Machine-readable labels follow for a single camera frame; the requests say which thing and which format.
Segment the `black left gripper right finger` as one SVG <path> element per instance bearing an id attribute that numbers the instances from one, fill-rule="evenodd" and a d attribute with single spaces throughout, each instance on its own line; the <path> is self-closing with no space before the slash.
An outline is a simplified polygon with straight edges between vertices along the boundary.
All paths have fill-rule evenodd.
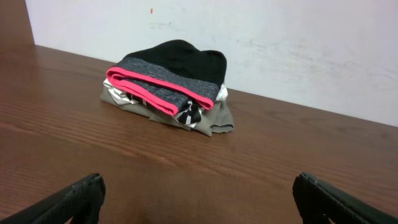
<path id="1" fill-rule="evenodd" d="M 397 224 L 396 217 L 306 172 L 295 178 L 292 190 L 303 224 Z"/>

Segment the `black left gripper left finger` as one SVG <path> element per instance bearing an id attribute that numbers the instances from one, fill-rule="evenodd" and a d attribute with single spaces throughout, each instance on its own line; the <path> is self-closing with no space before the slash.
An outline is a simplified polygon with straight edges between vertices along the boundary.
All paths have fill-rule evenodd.
<path id="1" fill-rule="evenodd" d="M 1 220 L 1 224 L 97 224 L 105 195 L 102 176 L 93 173 Z"/>

